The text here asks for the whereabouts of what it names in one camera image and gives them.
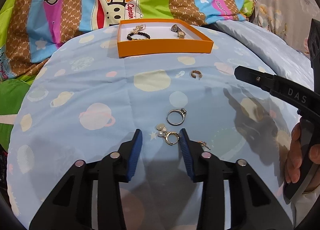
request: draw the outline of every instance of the colorful striped blanket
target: colorful striped blanket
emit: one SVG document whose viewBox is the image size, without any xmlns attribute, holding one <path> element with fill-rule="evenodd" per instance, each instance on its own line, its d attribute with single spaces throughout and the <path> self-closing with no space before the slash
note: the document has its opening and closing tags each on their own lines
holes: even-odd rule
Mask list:
<svg viewBox="0 0 320 230">
<path fill-rule="evenodd" d="M 244 20 L 256 0 L 10 0 L 7 7 L 10 2 L 12 14 L 2 11 L 0 28 L 3 80 L 37 74 L 53 52 L 82 32 L 124 19 L 174 18 L 197 26 Z"/>
</svg>

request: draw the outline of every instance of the jewelry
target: jewelry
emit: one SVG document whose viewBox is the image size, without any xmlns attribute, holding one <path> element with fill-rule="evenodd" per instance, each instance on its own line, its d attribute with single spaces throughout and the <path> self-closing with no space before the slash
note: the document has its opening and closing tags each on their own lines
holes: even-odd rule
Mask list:
<svg viewBox="0 0 320 230">
<path fill-rule="evenodd" d="M 186 35 L 186 33 L 185 33 L 184 31 L 182 31 L 182 30 L 178 27 L 177 24 L 175 24 L 175 25 L 173 25 L 173 26 L 171 27 L 171 31 L 176 32 L 177 35 L 178 35 L 178 37 L 179 37 L 179 39 L 184 39 L 184 37 L 185 37 L 185 35 Z"/>
<path fill-rule="evenodd" d="M 142 25 L 138 25 L 136 26 L 127 36 L 127 39 L 128 40 L 139 40 L 139 39 L 134 39 L 132 38 L 131 36 L 132 35 L 141 35 L 141 36 L 144 36 L 146 37 L 146 39 L 150 39 L 150 36 L 144 32 L 140 32 L 140 31 L 143 31 L 146 29 L 146 25 L 145 24 L 142 24 Z"/>
<path fill-rule="evenodd" d="M 146 39 L 150 39 L 150 36 L 148 34 L 144 33 L 144 32 L 137 32 L 137 33 L 131 32 L 131 33 L 128 34 L 127 39 L 128 40 L 139 40 L 139 39 L 132 38 L 131 37 L 132 35 L 141 35 L 141 36 L 145 36 Z"/>
<path fill-rule="evenodd" d="M 169 122 L 168 117 L 169 117 L 169 115 L 170 115 L 171 113 L 173 113 L 173 112 L 177 112 L 178 114 L 180 114 L 180 115 L 181 115 L 181 117 L 182 117 L 182 121 L 181 121 L 180 123 L 171 123 L 171 122 Z M 183 109 L 183 108 L 182 108 L 182 109 L 180 109 L 180 110 L 178 110 L 178 109 L 171 110 L 170 112 L 168 112 L 168 115 L 167 115 L 167 122 L 168 122 L 169 124 L 173 125 L 173 126 L 181 125 L 181 124 L 184 122 L 184 120 L 185 120 L 185 118 L 186 118 L 186 115 L 187 115 L 187 111 L 186 111 L 185 109 Z"/>
<path fill-rule="evenodd" d="M 207 146 L 207 143 L 206 142 L 198 142 L 201 144 L 202 147 L 206 147 L 207 149 L 211 150 L 208 146 Z"/>
<path fill-rule="evenodd" d="M 156 126 L 156 129 L 159 131 L 158 136 L 164 138 L 167 145 L 172 146 L 179 142 L 179 134 L 177 134 L 176 132 L 168 132 L 166 126 L 163 123 L 158 124 Z M 170 142 L 168 139 L 170 135 L 174 135 L 177 138 L 177 141 L 174 143 Z"/>
<path fill-rule="evenodd" d="M 199 70 L 192 70 L 192 71 L 191 71 L 191 76 L 192 76 L 193 78 L 197 78 L 197 75 L 196 75 L 196 74 L 199 75 L 199 80 L 200 80 L 200 78 L 202 78 L 202 73 L 201 73 Z"/>
</svg>

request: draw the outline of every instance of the silver ring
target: silver ring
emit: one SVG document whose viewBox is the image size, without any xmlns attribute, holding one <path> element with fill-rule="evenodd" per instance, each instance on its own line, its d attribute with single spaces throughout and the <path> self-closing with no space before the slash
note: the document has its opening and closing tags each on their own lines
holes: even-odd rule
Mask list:
<svg viewBox="0 0 320 230">
<path fill-rule="evenodd" d="M 169 117 L 169 115 L 171 114 L 171 113 L 173 113 L 173 112 L 177 112 L 178 114 L 180 114 L 181 115 L 181 117 L 182 117 L 182 121 L 180 122 L 180 123 L 171 123 L 171 122 L 169 122 L 169 119 L 168 119 L 168 117 Z M 171 110 L 170 112 L 168 112 L 168 115 L 167 115 L 167 122 L 170 124 L 170 125 L 173 125 L 173 126 L 178 126 L 178 125 L 181 125 L 181 124 L 183 124 L 183 122 L 184 122 L 184 120 L 185 120 L 185 118 L 186 118 L 186 115 L 187 115 L 187 111 L 185 110 L 185 109 L 180 109 L 180 110 L 178 110 L 178 109 L 175 109 L 175 110 Z"/>
<path fill-rule="evenodd" d="M 177 141 L 176 141 L 175 143 L 171 143 L 171 142 L 169 142 L 169 140 L 168 140 L 168 137 L 169 137 L 171 134 L 173 134 L 173 135 L 177 138 Z M 176 132 L 168 132 L 167 135 L 164 137 L 164 139 L 165 139 L 165 142 L 167 143 L 167 145 L 172 146 L 172 145 L 175 145 L 175 144 L 178 143 L 178 141 L 179 141 L 179 134 L 177 134 Z"/>
</svg>

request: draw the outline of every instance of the watch face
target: watch face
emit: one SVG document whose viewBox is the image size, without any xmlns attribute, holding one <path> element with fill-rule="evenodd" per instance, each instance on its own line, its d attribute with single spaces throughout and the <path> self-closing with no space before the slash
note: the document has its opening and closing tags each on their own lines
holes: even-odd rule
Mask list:
<svg viewBox="0 0 320 230">
<path fill-rule="evenodd" d="M 179 37 L 184 37 L 185 35 L 186 35 L 186 34 L 185 34 L 183 31 L 179 31 L 179 32 L 178 32 L 178 36 L 179 36 Z"/>
</svg>

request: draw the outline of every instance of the orange box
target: orange box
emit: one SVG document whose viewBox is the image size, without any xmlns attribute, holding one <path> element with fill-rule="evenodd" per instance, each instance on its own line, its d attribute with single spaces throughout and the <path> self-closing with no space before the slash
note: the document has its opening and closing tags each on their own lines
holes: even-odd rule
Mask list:
<svg viewBox="0 0 320 230">
<path fill-rule="evenodd" d="M 147 27 L 141 32 L 151 39 L 128 40 L 127 35 L 137 25 Z M 186 36 L 179 39 L 171 27 L 177 24 Z M 119 57 L 157 53 L 211 53 L 213 41 L 189 24 L 177 19 L 135 19 L 120 21 L 118 30 Z"/>
</svg>

